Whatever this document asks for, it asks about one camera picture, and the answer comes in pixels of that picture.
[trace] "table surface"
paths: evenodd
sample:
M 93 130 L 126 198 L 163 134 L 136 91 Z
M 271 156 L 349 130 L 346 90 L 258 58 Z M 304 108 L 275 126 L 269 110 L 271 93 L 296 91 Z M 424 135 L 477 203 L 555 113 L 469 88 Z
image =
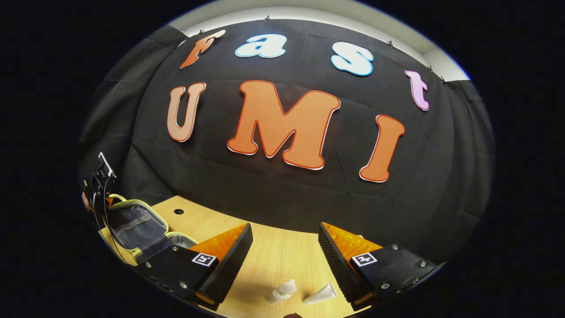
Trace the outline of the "table surface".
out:
M 158 203 L 153 209 L 167 221 L 169 231 L 184 233 L 197 243 L 246 222 L 180 196 Z M 184 213 L 175 214 L 175 209 Z M 329 268 L 317 234 L 249 223 L 253 244 L 216 313 L 228 318 L 283 318 L 290 313 L 303 318 L 342 318 L 355 313 Z M 110 238 L 107 228 L 101 234 L 107 240 Z M 113 244 L 110 247 L 116 252 Z M 118 249 L 127 263 L 136 265 L 129 252 L 120 246 Z M 296 293 L 282 303 L 268 303 L 270 292 L 290 279 L 296 282 Z M 310 305 L 302 303 L 330 282 L 337 297 Z

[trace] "white plastic object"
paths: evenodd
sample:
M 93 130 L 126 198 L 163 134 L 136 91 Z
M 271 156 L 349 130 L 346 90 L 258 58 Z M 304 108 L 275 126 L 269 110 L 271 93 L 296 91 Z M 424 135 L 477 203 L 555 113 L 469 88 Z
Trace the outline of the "white plastic object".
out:
M 269 295 L 268 301 L 272 304 L 283 302 L 289 299 L 296 292 L 296 289 L 296 283 L 294 280 L 290 280 L 274 289 Z
M 324 288 L 317 291 L 314 295 L 306 298 L 302 303 L 309 305 L 321 302 L 326 299 L 337 297 L 335 289 L 333 289 L 332 283 L 324 286 Z

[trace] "orange letter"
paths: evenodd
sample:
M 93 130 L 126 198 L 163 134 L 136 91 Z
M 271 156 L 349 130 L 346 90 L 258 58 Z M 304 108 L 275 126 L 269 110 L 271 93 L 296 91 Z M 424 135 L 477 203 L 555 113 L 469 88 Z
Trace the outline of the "orange letter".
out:
M 206 50 L 210 47 L 210 45 L 212 45 L 214 39 L 224 35 L 224 33 L 225 30 L 218 31 L 213 35 L 209 35 L 203 39 L 198 40 L 194 44 L 194 49 L 192 49 L 192 51 L 190 52 L 184 63 L 182 63 L 182 65 L 180 66 L 180 69 L 182 70 L 183 68 L 192 65 L 194 62 L 196 62 L 196 60 L 198 60 L 198 53 L 206 52 Z
M 401 122 L 389 116 L 378 115 L 375 120 L 379 125 L 375 150 L 369 163 L 359 171 L 359 176 L 367 181 L 385 182 L 398 138 L 404 135 L 405 129 Z
M 188 88 L 188 104 L 186 106 L 186 116 L 183 126 L 179 126 L 176 121 L 177 112 L 179 111 L 180 98 L 184 95 L 184 87 L 176 87 L 171 91 L 171 102 L 169 103 L 169 112 L 167 114 L 167 130 L 171 138 L 176 141 L 187 141 L 192 135 L 194 127 L 194 118 L 196 114 L 196 106 L 200 93 L 206 89 L 205 83 L 194 83 Z
M 292 145 L 282 153 L 290 165 L 319 170 L 324 167 L 321 149 L 332 113 L 340 107 L 334 95 L 309 91 L 285 114 L 273 83 L 262 80 L 243 82 L 240 90 L 245 94 L 236 136 L 228 141 L 228 149 L 243 154 L 255 154 L 253 142 L 255 125 L 263 151 L 272 158 L 294 133 Z

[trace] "pink letter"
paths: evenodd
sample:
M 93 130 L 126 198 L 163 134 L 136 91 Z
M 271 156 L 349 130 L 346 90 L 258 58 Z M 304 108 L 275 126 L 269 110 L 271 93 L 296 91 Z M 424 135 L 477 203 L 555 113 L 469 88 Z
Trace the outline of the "pink letter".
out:
M 424 100 L 424 91 L 428 91 L 428 86 L 422 81 L 420 74 L 413 71 L 404 71 L 406 76 L 410 77 L 410 85 L 412 86 L 412 97 L 416 105 L 423 111 L 429 109 L 429 103 Z

